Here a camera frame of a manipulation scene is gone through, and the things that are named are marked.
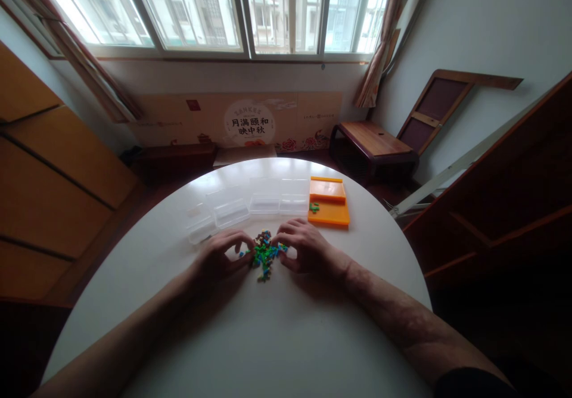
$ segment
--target table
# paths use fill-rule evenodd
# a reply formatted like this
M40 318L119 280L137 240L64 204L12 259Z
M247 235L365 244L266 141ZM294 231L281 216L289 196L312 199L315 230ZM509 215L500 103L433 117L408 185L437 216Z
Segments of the table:
M188 243L177 209L236 184L243 185L249 200L249 178L263 176L344 179L352 222L347 231L321 228L325 238L431 308L409 243L387 211L358 183L309 161L244 161L183 186L123 237L72 310L43 380L191 264L197 249ZM262 228L275 235L287 219L252 215L235 227L251 236ZM181 313L124 396L431 396L398 349L339 290L315 276L293 275L279 263L273 266L269 282L258 283L259 273L245 269Z

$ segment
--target black sleeve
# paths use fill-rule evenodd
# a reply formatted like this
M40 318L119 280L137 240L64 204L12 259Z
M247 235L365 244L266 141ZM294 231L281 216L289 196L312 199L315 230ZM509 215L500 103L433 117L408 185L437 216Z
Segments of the black sleeve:
M435 398L520 398L497 376L478 368L458 368L442 376L435 386Z

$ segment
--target glass pane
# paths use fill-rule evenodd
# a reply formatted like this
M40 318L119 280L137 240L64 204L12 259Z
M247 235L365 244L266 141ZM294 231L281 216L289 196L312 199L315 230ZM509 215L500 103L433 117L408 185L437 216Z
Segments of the glass pane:
M248 0L254 50L257 54L288 54L288 0Z
M296 53L316 54L322 0L296 0ZM257 54L290 53L288 0L248 0Z
M357 52L371 53L377 45L381 23L386 10L387 0L368 0L363 18L362 30L357 44Z
M387 0L329 0L325 51L372 53L386 4Z
M132 0L54 0L86 43L153 46Z
M360 0L329 0L326 52L351 52Z
M243 50L234 0L147 0L167 49Z
M322 0L296 0L296 52L317 54Z

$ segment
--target orange plastic case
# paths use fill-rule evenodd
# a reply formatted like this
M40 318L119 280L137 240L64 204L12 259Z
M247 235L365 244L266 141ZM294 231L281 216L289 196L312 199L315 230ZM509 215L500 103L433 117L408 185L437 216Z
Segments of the orange plastic case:
M312 176L310 179L310 202L318 203L319 210L316 213L308 210L309 222L348 228L350 213L347 208L346 190L342 179Z
M312 176L310 179L310 201L319 200L345 201L346 190L343 181Z

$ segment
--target curtain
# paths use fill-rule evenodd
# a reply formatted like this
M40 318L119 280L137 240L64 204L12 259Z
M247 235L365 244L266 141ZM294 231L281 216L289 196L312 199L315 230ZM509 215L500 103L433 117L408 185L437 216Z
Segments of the curtain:
M40 18L64 57L94 93L113 122L133 122L142 117L141 110L101 67L50 0L23 1Z
M383 58L387 45L393 35L393 30L397 24L397 10L402 0L387 0L386 12L381 23L380 39L374 56L369 62L369 66L363 77L362 83L357 89L353 100L356 107L375 107L377 90L380 87L381 74L383 73Z

